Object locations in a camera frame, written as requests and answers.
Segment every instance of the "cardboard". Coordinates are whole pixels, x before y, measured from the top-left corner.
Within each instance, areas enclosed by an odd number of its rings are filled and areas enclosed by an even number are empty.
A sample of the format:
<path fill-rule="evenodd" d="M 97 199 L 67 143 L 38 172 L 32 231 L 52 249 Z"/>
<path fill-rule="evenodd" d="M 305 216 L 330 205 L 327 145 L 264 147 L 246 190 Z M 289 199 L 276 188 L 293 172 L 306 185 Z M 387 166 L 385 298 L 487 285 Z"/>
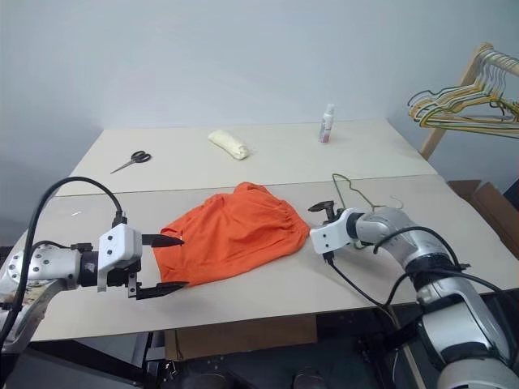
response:
<path fill-rule="evenodd" d="M 314 314 L 258 318 L 165 331 L 165 357 L 178 361 L 316 341 Z"/>
<path fill-rule="evenodd" d="M 449 186 L 468 201 L 519 259 L 519 212 L 490 183 L 476 189 L 480 181 L 450 181 Z"/>

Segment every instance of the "orange cloth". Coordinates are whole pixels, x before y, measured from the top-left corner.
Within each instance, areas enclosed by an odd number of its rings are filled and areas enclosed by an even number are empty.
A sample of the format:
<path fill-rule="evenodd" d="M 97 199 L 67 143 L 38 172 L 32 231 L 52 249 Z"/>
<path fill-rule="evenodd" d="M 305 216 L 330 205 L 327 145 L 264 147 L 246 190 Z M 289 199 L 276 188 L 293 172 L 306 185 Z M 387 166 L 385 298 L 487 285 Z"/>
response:
<path fill-rule="evenodd" d="M 309 228 L 286 201 L 264 186 L 242 182 L 233 194 L 215 194 L 161 233 L 185 242 L 153 249 L 162 282 L 193 286 L 292 254 L 304 244 Z"/>

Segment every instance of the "white bottle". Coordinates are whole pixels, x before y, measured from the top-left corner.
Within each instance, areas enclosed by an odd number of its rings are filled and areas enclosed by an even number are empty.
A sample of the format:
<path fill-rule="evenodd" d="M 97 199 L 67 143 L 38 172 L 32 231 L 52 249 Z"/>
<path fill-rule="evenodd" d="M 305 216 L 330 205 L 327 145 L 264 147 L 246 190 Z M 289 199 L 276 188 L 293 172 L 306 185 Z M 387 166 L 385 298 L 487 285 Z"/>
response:
<path fill-rule="evenodd" d="M 330 140 L 330 132 L 332 132 L 334 111 L 334 104 L 328 104 L 326 106 L 326 111 L 324 111 L 323 115 L 323 121 L 321 122 L 321 129 L 319 131 L 319 141 L 321 143 L 328 143 L 328 141 Z"/>

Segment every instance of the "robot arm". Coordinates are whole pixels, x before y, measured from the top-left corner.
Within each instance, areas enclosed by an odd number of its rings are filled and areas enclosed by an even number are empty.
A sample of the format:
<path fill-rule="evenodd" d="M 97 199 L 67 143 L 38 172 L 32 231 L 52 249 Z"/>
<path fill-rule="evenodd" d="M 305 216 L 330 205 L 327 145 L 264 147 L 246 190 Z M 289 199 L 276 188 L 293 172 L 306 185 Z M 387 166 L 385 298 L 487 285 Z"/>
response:
<path fill-rule="evenodd" d="M 327 209 L 326 224 L 311 230 L 315 251 L 325 259 L 343 246 L 361 242 L 374 245 L 391 233 L 415 226 L 400 209 L 383 207 L 374 212 L 358 209 L 329 211 L 332 202 L 310 210 Z M 411 273 L 417 302 L 424 315 L 418 334 L 433 364 L 442 370 L 438 388 L 519 387 L 519 378 L 508 368 L 508 341 L 472 284 L 464 278 L 427 273 L 429 269 L 453 269 L 442 243 L 425 231 L 409 231 L 381 247 Z"/>
<path fill-rule="evenodd" d="M 164 235 L 142 235 L 127 224 L 113 227 L 99 239 L 99 251 L 90 243 L 61 248 L 52 243 L 37 244 L 32 253 L 27 289 L 22 309 L 2 347 L 2 382 L 14 368 L 17 356 L 31 341 L 47 305 L 59 292 L 79 286 L 96 286 L 99 292 L 107 286 L 126 285 L 128 297 L 137 300 L 164 296 L 185 286 L 186 282 L 160 283 L 141 288 L 137 281 L 142 246 L 174 246 L 180 239 Z M 4 325 L 16 289 L 19 286 L 23 251 L 11 254 L 0 279 L 0 327 Z"/>

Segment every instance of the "table surface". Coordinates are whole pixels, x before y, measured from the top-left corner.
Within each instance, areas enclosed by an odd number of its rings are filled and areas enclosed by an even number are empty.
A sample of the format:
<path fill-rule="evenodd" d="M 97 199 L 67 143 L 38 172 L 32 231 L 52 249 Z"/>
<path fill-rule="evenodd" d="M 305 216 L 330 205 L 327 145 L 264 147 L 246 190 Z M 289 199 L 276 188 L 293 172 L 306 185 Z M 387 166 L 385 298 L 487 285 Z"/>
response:
<path fill-rule="evenodd" d="M 416 223 L 433 228 L 453 246 L 467 272 L 481 276 L 502 288 L 518 284 L 519 262 L 501 244 L 494 231 L 464 200 L 457 197 L 444 180 L 435 174 L 413 177 L 386 177 L 354 182 L 368 198 L 378 204 L 398 207 Z M 340 184 L 348 207 L 367 205 L 358 194 Z M 338 201 L 333 184 L 328 182 L 268 186 L 280 199 L 291 203 L 310 225 L 318 225 L 324 213 L 307 209 L 322 200 Z M 168 190 L 119 194 L 129 224 L 142 233 L 156 233 L 207 197 L 227 189 Z M 55 197 L 41 217 L 36 239 L 61 243 L 92 242 L 109 229 L 113 204 L 104 195 Z M 337 251 L 337 266 L 367 293 L 385 300 L 400 266 L 384 250 L 373 255 L 370 249 Z M 144 248 L 143 286 L 160 281 L 151 249 Z M 485 289 L 477 286 L 482 292 Z M 395 296 L 396 303 L 411 302 L 415 292 L 405 282 Z M 296 254 L 228 280 L 179 290 L 165 297 L 136 301 L 127 298 L 125 288 L 80 288 L 59 293 L 38 327 L 34 340 L 58 340 L 88 336 L 107 336 L 131 332 L 224 323 L 251 318 L 357 309 L 370 306 L 342 281 L 314 253 L 310 241 Z"/>
<path fill-rule="evenodd" d="M 336 122 L 328 144 L 318 142 L 319 128 L 319 123 L 303 123 L 105 130 L 72 175 L 93 178 L 122 193 L 222 188 L 243 181 L 326 182 L 335 171 L 351 179 L 436 174 L 384 119 Z M 217 129 L 243 140 L 252 155 L 235 160 L 210 143 L 208 134 Z M 152 159 L 110 174 L 137 150 Z M 95 193 L 101 193 L 95 186 L 75 182 L 58 195 Z"/>

